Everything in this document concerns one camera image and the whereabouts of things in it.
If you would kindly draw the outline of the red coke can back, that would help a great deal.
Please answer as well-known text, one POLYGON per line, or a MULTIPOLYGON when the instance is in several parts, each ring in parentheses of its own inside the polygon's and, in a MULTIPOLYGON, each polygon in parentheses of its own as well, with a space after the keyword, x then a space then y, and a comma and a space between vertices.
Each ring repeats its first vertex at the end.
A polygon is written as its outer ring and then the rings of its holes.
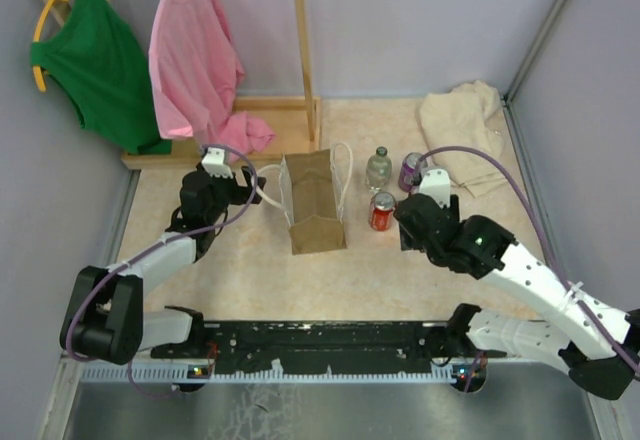
POLYGON ((369 225, 375 231, 387 231, 391 228, 395 197, 386 191, 377 192, 370 201, 369 225))

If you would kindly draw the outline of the purple can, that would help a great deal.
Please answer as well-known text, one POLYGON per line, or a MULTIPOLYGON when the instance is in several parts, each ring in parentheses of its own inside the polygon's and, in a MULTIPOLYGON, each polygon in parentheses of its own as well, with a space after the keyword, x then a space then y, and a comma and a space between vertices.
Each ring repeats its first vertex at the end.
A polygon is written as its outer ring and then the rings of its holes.
POLYGON ((422 159, 421 153, 408 153, 401 163, 398 178, 399 188, 405 193, 410 193, 415 187, 420 185, 423 174, 426 172, 427 168, 428 161, 426 159, 422 159))

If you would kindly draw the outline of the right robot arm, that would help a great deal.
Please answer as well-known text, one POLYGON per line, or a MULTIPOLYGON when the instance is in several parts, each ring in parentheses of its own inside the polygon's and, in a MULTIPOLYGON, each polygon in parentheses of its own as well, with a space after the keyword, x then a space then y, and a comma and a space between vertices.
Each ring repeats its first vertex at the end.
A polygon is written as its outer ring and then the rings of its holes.
POLYGON ((398 203, 394 217, 404 249, 496 287, 539 316, 518 320, 462 303, 445 327, 454 353, 493 351, 544 363, 605 400, 619 399, 638 378, 638 312, 611 307, 577 284, 563 285, 511 232, 485 216, 461 219, 455 203, 444 207, 415 194, 398 203))

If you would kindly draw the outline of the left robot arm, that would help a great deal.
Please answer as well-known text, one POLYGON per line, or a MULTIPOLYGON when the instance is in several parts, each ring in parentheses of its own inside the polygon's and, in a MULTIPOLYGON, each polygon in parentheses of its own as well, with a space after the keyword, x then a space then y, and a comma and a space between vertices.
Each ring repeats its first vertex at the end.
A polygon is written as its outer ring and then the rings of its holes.
POLYGON ((78 273, 59 336, 71 357, 125 365, 138 352, 163 345, 173 344, 189 357, 206 349, 208 333, 195 324, 201 314, 182 307, 147 313, 143 303, 173 274, 206 255, 231 223, 230 207, 246 211, 261 202, 265 177, 248 166, 241 171, 243 184, 234 176, 214 177, 202 167, 188 173, 180 204, 153 246, 120 264, 87 266, 78 273))

